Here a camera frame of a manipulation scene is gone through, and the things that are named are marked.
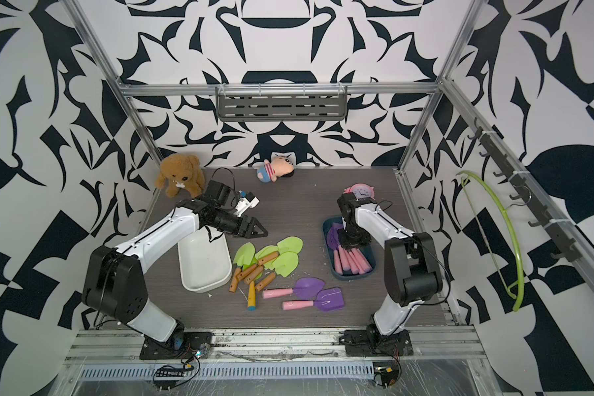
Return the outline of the purple square scoop pink handle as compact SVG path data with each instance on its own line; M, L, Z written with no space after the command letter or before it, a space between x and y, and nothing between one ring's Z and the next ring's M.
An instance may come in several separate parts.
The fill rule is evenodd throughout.
M336 274L342 276L343 275L343 267L341 264L341 260L338 254L338 250L333 250L333 265Z

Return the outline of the purple pointed shovel pink handle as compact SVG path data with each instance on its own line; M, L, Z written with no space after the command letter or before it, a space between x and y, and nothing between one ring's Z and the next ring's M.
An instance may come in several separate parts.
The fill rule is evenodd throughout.
M355 255L356 261L361 266L363 272L367 273L372 271L372 266L366 260L365 256L363 255L360 249L353 249L353 254Z

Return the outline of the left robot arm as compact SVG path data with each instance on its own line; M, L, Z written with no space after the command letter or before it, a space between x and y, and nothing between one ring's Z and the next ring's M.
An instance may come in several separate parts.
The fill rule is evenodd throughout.
M84 305L159 346L180 351L184 326L149 300L145 273L174 245L208 227L244 239L266 237L268 232L258 219L244 214L259 199L251 192L239 193L237 205L229 210L224 205L231 191L224 183L211 180L204 194L179 201L163 219L133 239L95 249L82 291Z

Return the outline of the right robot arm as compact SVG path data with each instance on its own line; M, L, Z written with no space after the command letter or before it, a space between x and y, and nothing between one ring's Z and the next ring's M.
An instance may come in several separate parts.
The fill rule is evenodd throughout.
M393 336L404 330L418 308L432 306L432 298L443 290L443 270L433 239L399 224L371 197L343 193L338 207L343 219L338 233L342 250L351 252L376 242L384 251L386 297L373 315L371 332L377 338Z

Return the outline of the teal storage box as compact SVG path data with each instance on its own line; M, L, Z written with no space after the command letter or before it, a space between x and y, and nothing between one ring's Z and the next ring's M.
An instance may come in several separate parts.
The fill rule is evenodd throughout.
M376 269L376 259L370 246L344 248L339 235L343 231L341 217L323 222L323 239L332 262L331 272L340 281L352 281L368 277Z

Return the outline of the white storage tray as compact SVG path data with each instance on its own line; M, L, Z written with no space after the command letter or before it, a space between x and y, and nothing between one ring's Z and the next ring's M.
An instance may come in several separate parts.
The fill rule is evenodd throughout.
M212 227L203 228L178 243L178 258L183 287L205 293L231 280L233 264L224 234Z

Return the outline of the black connector box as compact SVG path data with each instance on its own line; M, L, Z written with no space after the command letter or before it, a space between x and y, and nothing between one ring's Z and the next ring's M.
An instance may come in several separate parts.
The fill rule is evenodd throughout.
M400 369L395 369L392 366L378 366L373 376L373 382L377 387L388 389L396 384L399 375Z

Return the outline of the pink alarm clock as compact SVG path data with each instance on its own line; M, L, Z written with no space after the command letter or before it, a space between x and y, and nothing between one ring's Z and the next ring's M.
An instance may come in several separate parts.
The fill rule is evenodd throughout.
M356 183L346 188L343 193L351 193L358 200L367 198L374 199L376 196L375 189L372 186L367 185L366 183Z

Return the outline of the small plush doll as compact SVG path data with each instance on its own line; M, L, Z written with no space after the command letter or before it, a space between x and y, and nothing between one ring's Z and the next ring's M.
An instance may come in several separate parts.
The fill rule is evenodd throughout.
M258 181L276 182L279 178L292 178L295 174L293 153L274 154L271 160L264 160L256 169Z

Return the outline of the brown teddy bear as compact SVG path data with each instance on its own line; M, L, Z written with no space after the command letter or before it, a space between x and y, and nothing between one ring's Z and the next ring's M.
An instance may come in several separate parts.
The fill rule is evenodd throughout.
M199 158L186 153L175 153L166 157L160 164L155 181L156 188L164 189L169 198L174 198L181 190L196 198L203 193L205 184Z

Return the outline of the black power strip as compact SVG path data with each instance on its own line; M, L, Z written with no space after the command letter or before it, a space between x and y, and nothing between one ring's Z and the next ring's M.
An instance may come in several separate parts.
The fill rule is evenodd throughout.
M160 368L156 369L153 373L152 380L156 379L170 379L170 380L179 380L180 378L184 378L186 376L186 371L179 367L174 367L171 365L161 366Z

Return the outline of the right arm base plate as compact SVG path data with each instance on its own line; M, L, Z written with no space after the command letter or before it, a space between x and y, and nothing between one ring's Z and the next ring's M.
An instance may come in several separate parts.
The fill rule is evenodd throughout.
M346 330L338 339L346 354L353 357L413 356L413 345L407 330L393 335L381 335L375 326L366 330Z

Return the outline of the grey wall shelf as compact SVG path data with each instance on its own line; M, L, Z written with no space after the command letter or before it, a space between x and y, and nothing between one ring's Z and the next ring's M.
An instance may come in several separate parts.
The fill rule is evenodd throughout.
M222 85L215 89L218 118L232 122L338 121L346 117L348 92L340 84Z

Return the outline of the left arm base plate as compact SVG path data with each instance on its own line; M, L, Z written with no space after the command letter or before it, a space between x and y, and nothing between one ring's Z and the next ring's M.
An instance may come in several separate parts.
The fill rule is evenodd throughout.
M211 332L183 332L177 331L168 341L160 343L153 338L145 336L140 360L158 361L202 357L211 348L214 333Z

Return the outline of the black hook rail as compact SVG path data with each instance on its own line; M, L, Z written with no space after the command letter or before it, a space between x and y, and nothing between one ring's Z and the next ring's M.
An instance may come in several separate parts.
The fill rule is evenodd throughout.
M515 193L510 196L510 206L526 206L535 218L528 221L529 226L544 229L549 235L558 250L553 252L551 257L555 260L564 258L568 262L576 262L582 258L582 254L577 248L576 239L561 226L565 220L553 216L551 206L544 202L544 194L537 192L535 182L530 180L531 173L508 153L508 148L503 146L496 135L494 130L484 130L478 126L475 120L475 132L470 140L478 140L484 148L480 156L491 158L498 166L498 172L493 175L502 178L514 189Z

